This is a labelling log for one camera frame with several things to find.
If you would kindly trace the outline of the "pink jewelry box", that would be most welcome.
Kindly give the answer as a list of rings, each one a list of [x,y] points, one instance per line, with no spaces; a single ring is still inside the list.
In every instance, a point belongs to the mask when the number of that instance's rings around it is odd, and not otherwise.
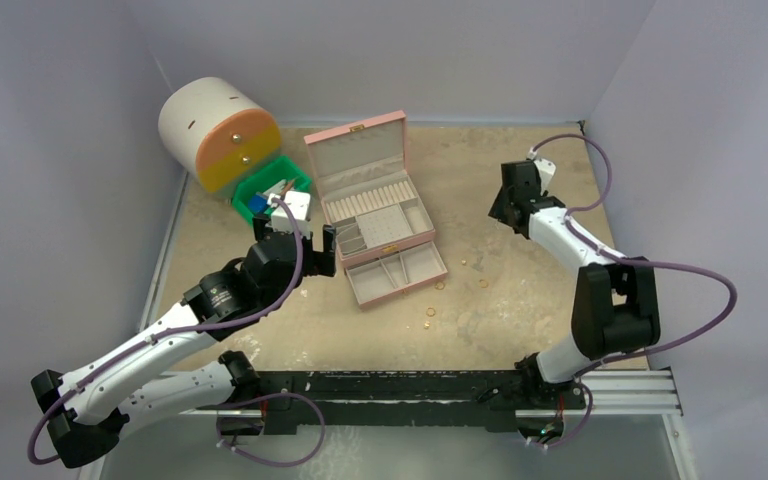
[[[442,280],[436,229],[408,168],[402,110],[304,138],[339,262],[358,306],[369,308]]]

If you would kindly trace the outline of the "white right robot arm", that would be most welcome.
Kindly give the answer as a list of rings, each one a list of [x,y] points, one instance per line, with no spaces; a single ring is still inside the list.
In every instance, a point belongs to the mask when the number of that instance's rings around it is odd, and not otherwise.
[[[611,354],[633,353],[660,338],[655,275],[581,228],[547,191],[556,167],[545,159],[501,165],[501,187],[489,216],[545,249],[576,276],[569,334],[516,363],[521,392],[536,407],[556,399],[561,384]]]

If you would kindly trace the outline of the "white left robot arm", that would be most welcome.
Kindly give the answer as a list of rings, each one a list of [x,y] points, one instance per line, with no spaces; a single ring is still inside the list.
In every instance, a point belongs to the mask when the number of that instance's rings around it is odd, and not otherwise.
[[[202,407],[259,410],[280,399],[309,398],[268,391],[242,352],[226,351],[191,373],[162,378],[168,367],[258,323],[277,311],[309,276],[336,273],[336,230],[322,228],[316,251],[303,220],[256,218],[248,252],[202,277],[155,323],[101,358],[66,373],[44,370],[31,380],[42,412],[26,446],[34,465],[78,468],[101,459],[122,439],[160,419]]]

